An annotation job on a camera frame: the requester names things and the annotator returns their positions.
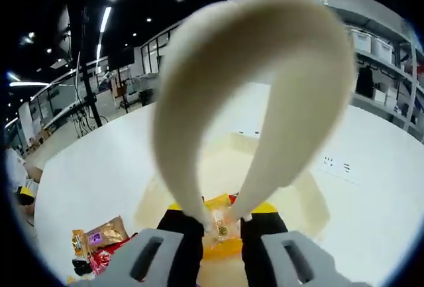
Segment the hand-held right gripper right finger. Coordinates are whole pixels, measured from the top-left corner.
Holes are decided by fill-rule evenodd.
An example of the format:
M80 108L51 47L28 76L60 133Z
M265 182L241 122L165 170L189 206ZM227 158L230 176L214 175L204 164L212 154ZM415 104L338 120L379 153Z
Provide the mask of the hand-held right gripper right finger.
M249 286L351 286L334 259L305 235L289 232L276 211L241 219L242 261Z

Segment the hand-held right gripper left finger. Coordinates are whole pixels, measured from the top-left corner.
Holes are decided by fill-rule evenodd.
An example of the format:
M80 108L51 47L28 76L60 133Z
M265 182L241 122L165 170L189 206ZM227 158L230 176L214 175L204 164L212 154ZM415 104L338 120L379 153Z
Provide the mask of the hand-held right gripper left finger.
M105 272L72 286L197 286L203 258L202 224L180 210L165 212L113 254Z

